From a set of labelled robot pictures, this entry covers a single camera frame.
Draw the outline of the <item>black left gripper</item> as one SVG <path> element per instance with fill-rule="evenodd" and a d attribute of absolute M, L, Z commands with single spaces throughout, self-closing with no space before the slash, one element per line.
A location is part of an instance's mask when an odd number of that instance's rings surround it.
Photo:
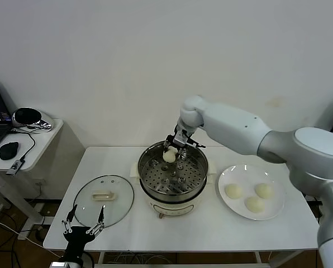
<path fill-rule="evenodd" d="M 62 220 L 64 225 L 64 237 L 68 244 L 63 254 L 63 261 L 82 261 L 82 254 L 87 243 L 95 239 L 95 235 L 100 234 L 104 229 L 104 209 L 101 207 L 97 223 L 91 228 L 83 226 L 71 227 L 72 220 L 75 216 L 77 204 L 69 211 L 65 220 Z"/>

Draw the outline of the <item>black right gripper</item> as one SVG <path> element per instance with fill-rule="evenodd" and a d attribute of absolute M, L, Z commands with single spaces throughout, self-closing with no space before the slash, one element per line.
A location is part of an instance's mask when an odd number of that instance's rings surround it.
<path fill-rule="evenodd" d="M 170 147 L 178 151 L 178 159 L 185 160 L 187 158 L 187 148 L 190 146 L 196 148 L 196 142 L 191 139 L 195 133 L 196 128 L 177 124 L 174 128 L 174 133 L 168 135 L 163 143 L 164 152 L 167 152 Z"/>

